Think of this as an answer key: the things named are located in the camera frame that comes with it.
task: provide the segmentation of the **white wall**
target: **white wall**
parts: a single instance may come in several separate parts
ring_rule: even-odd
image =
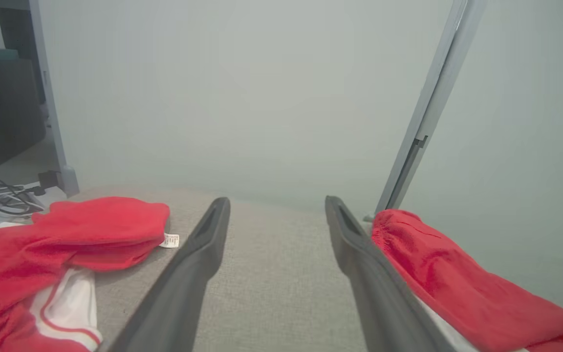
[[[372,212],[450,0],[41,0],[81,189],[172,183]]]
[[[563,306],[563,0],[489,2],[401,208]]]

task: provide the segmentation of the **red clothing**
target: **red clothing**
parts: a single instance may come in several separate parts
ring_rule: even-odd
[[[563,352],[563,309],[476,263],[403,210],[384,210],[373,242],[411,290],[481,352]]]
[[[54,203],[32,225],[1,228],[0,351],[87,351],[38,333],[28,312],[34,295],[72,265],[108,271],[140,263],[164,240],[168,216],[164,204],[99,198]]]

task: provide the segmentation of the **clothing tag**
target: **clothing tag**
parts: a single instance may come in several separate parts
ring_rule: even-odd
[[[164,248],[177,248],[179,247],[179,235],[167,234],[165,232],[165,240],[160,244]]]

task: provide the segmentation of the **beige upholstery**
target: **beige upholstery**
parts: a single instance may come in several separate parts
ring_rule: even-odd
[[[182,241],[216,198],[185,189],[107,187],[71,200],[105,196],[166,203],[170,232],[183,235]],[[331,250],[324,211],[230,201],[225,254],[206,289],[194,350],[366,350],[350,283]],[[174,253],[159,247],[141,265],[96,275],[98,327],[105,339],[100,350],[108,349]]]

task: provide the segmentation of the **floor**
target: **floor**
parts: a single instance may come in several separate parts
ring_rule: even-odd
[[[38,181],[38,173],[47,170],[60,171],[51,128],[42,141],[1,164],[0,178],[9,184],[27,184]]]

